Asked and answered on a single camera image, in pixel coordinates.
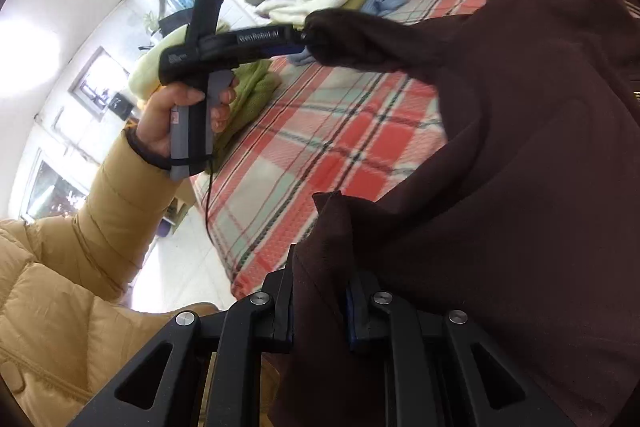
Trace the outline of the person's left hand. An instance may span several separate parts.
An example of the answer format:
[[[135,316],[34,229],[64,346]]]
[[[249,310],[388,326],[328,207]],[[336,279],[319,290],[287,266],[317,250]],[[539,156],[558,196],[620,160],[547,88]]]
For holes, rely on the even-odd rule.
[[[229,87],[219,95],[219,103],[210,110],[210,127],[214,133],[223,132],[230,120],[230,104],[236,98],[235,87],[239,79],[232,78]],[[192,106],[201,103],[205,94],[182,82],[171,83],[168,87],[156,91],[137,125],[137,139],[148,152],[161,158],[170,155],[171,111],[175,106]]]

